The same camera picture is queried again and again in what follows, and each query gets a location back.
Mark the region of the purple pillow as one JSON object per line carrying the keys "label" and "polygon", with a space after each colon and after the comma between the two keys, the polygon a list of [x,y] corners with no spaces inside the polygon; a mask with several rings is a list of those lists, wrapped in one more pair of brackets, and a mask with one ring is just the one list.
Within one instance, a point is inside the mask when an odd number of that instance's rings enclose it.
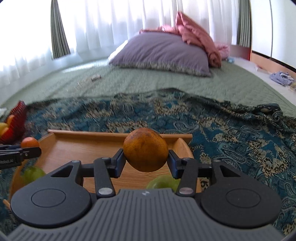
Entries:
{"label": "purple pillow", "polygon": [[180,36],[145,32],[121,45],[109,58],[109,64],[121,68],[172,71],[209,77],[208,57],[197,46],[188,45]]}

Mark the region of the small mandarin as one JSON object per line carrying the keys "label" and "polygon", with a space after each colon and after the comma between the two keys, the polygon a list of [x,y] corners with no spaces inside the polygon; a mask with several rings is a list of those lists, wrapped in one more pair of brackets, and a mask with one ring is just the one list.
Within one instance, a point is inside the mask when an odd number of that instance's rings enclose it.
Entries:
{"label": "small mandarin", "polygon": [[26,137],[21,141],[21,148],[35,148],[39,146],[38,140],[33,137]]}

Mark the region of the yellow fruit in bowl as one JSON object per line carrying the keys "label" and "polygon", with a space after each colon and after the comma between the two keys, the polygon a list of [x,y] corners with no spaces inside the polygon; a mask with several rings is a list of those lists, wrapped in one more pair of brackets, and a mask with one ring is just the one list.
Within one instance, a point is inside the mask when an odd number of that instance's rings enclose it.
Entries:
{"label": "yellow fruit in bowl", "polygon": [[4,131],[9,127],[7,123],[0,123],[0,136],[3,135]]}

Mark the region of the wooden bed frame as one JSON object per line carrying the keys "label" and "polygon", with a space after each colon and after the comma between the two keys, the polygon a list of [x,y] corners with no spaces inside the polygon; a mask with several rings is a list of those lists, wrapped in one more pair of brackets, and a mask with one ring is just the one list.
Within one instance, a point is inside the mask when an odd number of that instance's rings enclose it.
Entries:
{"label": "wooden bed frame", "polygon": [[242,57],[269,72],[288,72],[293,78],[295,78],[294,67],[269,56],[265,56],[264,54],[251,51],[250,48],[242,47],[240,45],[230,45],[230,55],[233,57]]}

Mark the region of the pink crumpled blanket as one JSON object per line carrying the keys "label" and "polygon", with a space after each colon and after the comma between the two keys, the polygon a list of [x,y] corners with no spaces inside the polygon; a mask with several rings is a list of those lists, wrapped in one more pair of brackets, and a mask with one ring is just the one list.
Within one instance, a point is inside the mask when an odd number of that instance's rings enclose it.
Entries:
{"label": "pink crumpled blanket", "polygon": [[203,27],[181,11],[177,12],[173,27],[163,25],[156,29],[140,30],[140,33],[145,32],[161,32],[180,36],[184,43],[202,48],[207,54],[209,65],[216,68],[222,66],[222,61],[230,52],[227,45],[215,43]]}

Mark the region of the orange fruit in bowl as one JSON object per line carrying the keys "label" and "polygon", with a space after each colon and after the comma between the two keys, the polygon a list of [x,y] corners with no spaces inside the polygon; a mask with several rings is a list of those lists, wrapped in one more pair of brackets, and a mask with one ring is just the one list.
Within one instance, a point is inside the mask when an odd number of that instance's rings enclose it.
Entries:
{"label": "orange fruit in bowl", "polygon": [[13,114],[10,114],[10,115],[7,117],[7,119],[6,119],[6,123],[7,123],[8,126],[11,125],[11,122],[13,121],[14,118],[15,118],[15,115],[13,115]]}

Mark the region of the green apple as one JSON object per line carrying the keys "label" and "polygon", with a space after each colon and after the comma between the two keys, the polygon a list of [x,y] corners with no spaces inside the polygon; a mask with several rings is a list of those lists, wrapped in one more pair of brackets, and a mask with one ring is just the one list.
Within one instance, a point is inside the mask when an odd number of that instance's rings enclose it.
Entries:
{"label": "green apple", "polygon": [[46,173],[41,168],[30,166],[22,174],[23,184],[28,185],[45,175]]}
{"label": "green apple", "polygon": [[173,192],[176,192],[179,183],[180,179],[174,179],[170,175],[161,175],[151,180],[149,184],[146,186],[146,189],[170,188]]}

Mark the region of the left green curtain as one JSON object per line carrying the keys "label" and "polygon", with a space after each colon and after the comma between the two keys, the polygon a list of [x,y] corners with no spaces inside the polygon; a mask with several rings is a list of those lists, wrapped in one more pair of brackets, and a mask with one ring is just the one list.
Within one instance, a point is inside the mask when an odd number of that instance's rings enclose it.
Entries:
{"label": "left green curtain", "polygon": [[66,39],[57,0],[51,0],[50,24],[51,24],[52,58],[58,59],[66,55],[69,55],[70,49]]}

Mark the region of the wooden serving tray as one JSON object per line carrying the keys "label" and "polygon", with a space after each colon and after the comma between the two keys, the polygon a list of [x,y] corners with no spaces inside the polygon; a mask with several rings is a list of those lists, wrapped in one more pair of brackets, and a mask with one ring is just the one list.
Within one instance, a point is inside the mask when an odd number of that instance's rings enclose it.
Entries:
{"label": "wooden serving tray", "polygon": [[[39,139],[41,156],[35,166],[49,173],[71,160],[80,160],[83,164],[92,163],[100,157],[113,157],[119,148],[122,148],[127,133],[97,133],[97,132],[74,132],[62,130],[48,130],[48,134]],[[161,134],[180,158],[193,158],[188,146],[193,138],[192,134]],[[22,188],[21,171],[29,160],[25,160],[13,175],[8,195],[8,201],[3,199],[3,204],[10,209],[12,195]],[[165,164],[155,172],[144,173],[132,168],[126,163],[123,172],[118,179],[112,179],[116,193],[120,189],[145,189],[148,183],[161,175],[169,175],[170,170]],[[95,192],[94,180],[84,179],[84,188]]]}

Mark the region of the large brownish orange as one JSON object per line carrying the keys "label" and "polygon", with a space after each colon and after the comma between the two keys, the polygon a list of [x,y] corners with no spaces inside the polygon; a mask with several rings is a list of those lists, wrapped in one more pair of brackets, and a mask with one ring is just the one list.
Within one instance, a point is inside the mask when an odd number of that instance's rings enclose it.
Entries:
{"label": "large brownish orange", "polygon": [[154,172],[165,165],[169,149],[164,138],[149,128],[139,128],[123,142],[128,163],[140,172]]}

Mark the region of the green curtain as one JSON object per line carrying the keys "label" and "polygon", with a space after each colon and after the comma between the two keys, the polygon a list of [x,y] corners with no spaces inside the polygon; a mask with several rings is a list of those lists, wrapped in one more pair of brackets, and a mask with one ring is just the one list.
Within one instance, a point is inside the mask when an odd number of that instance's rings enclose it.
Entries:
{"label": "green curtain", "polygon": [[251,48],[251,7],[249,0],[239,0],[237,44]]}
{"label": "green curtain", "polygon": [[52,58],[58,59],[66,55],[69,55],[70,49],[66,39],[57,0],[51,0],[50,24],[51,24]]}

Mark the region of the red glass fruit bowl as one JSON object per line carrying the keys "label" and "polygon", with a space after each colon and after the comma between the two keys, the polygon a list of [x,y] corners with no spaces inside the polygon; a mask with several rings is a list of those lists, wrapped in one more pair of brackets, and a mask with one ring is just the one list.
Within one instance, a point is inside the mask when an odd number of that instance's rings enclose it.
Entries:
{"label": "red glass fruit bowl", "polygon": [[25,132],[25,121],[27,117],[27,106],[20,100],[18,104],[9,113],[15,115],[11,125],[4,131],[1,136],[1,144],[13,144],[19,140]]}

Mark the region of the white sheer curtain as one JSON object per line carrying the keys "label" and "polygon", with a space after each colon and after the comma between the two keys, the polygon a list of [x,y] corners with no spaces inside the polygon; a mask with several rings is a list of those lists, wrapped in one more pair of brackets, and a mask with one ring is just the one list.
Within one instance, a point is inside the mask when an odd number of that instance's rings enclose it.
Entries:
{"label": "white sheer curtain", "polygon": [[[70,54],[116,46],[141,29],[173,26],[178,11],[214,41],[237,41],[238,1],[58,1]],[[1,1],[1,86],[52,58],[51,1]]]}

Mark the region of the green quilted bedspread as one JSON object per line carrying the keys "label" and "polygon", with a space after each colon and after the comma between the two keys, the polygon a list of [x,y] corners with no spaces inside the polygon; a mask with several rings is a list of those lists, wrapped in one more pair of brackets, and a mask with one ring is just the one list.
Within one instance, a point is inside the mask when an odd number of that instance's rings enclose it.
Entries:
{"label": "green quilted bedspread", "polygon": [[63,97],[95,97],[177,88],[220,101],[259,105],[277,103],[285,115],[295,116],[295,93],[257,72],[254,64],[236,58],[212,68],[210,77],[158,70],[115,68],[106,60],[53,72],[10,94],[1,88],[1,107],[12,109],[19,100],[26,104]]}

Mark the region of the blue paisley blanket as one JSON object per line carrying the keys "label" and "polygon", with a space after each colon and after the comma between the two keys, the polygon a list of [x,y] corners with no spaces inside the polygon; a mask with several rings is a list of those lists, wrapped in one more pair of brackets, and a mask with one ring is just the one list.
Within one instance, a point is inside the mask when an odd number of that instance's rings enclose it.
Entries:
{"label": "blue paisley blanket", "polygon": [[49,129],[192,134],[190,149],[201,163],[221,160],[275,190],[282,209],[274,227],[295,230],[295,118],[275,103],[245,106],[178,89],[114,96],[70,97],[27,106],[25,137]]}

